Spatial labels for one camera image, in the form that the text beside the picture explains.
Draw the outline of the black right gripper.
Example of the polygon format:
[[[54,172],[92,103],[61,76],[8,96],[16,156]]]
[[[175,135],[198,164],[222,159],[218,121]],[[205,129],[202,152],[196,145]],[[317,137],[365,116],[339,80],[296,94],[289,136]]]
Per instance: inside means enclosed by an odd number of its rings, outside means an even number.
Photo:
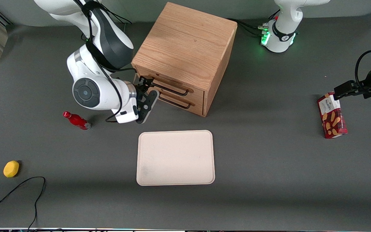
[[[148,89],[154,87],[154,78],[140,76],[140,82],[135,85],[136,88],[136,101],[137,101],[137,113],[138,119],[136,122],[144,122],[145,116],[143,112],[143,107],[145,105],[144,101],[149,100]]]

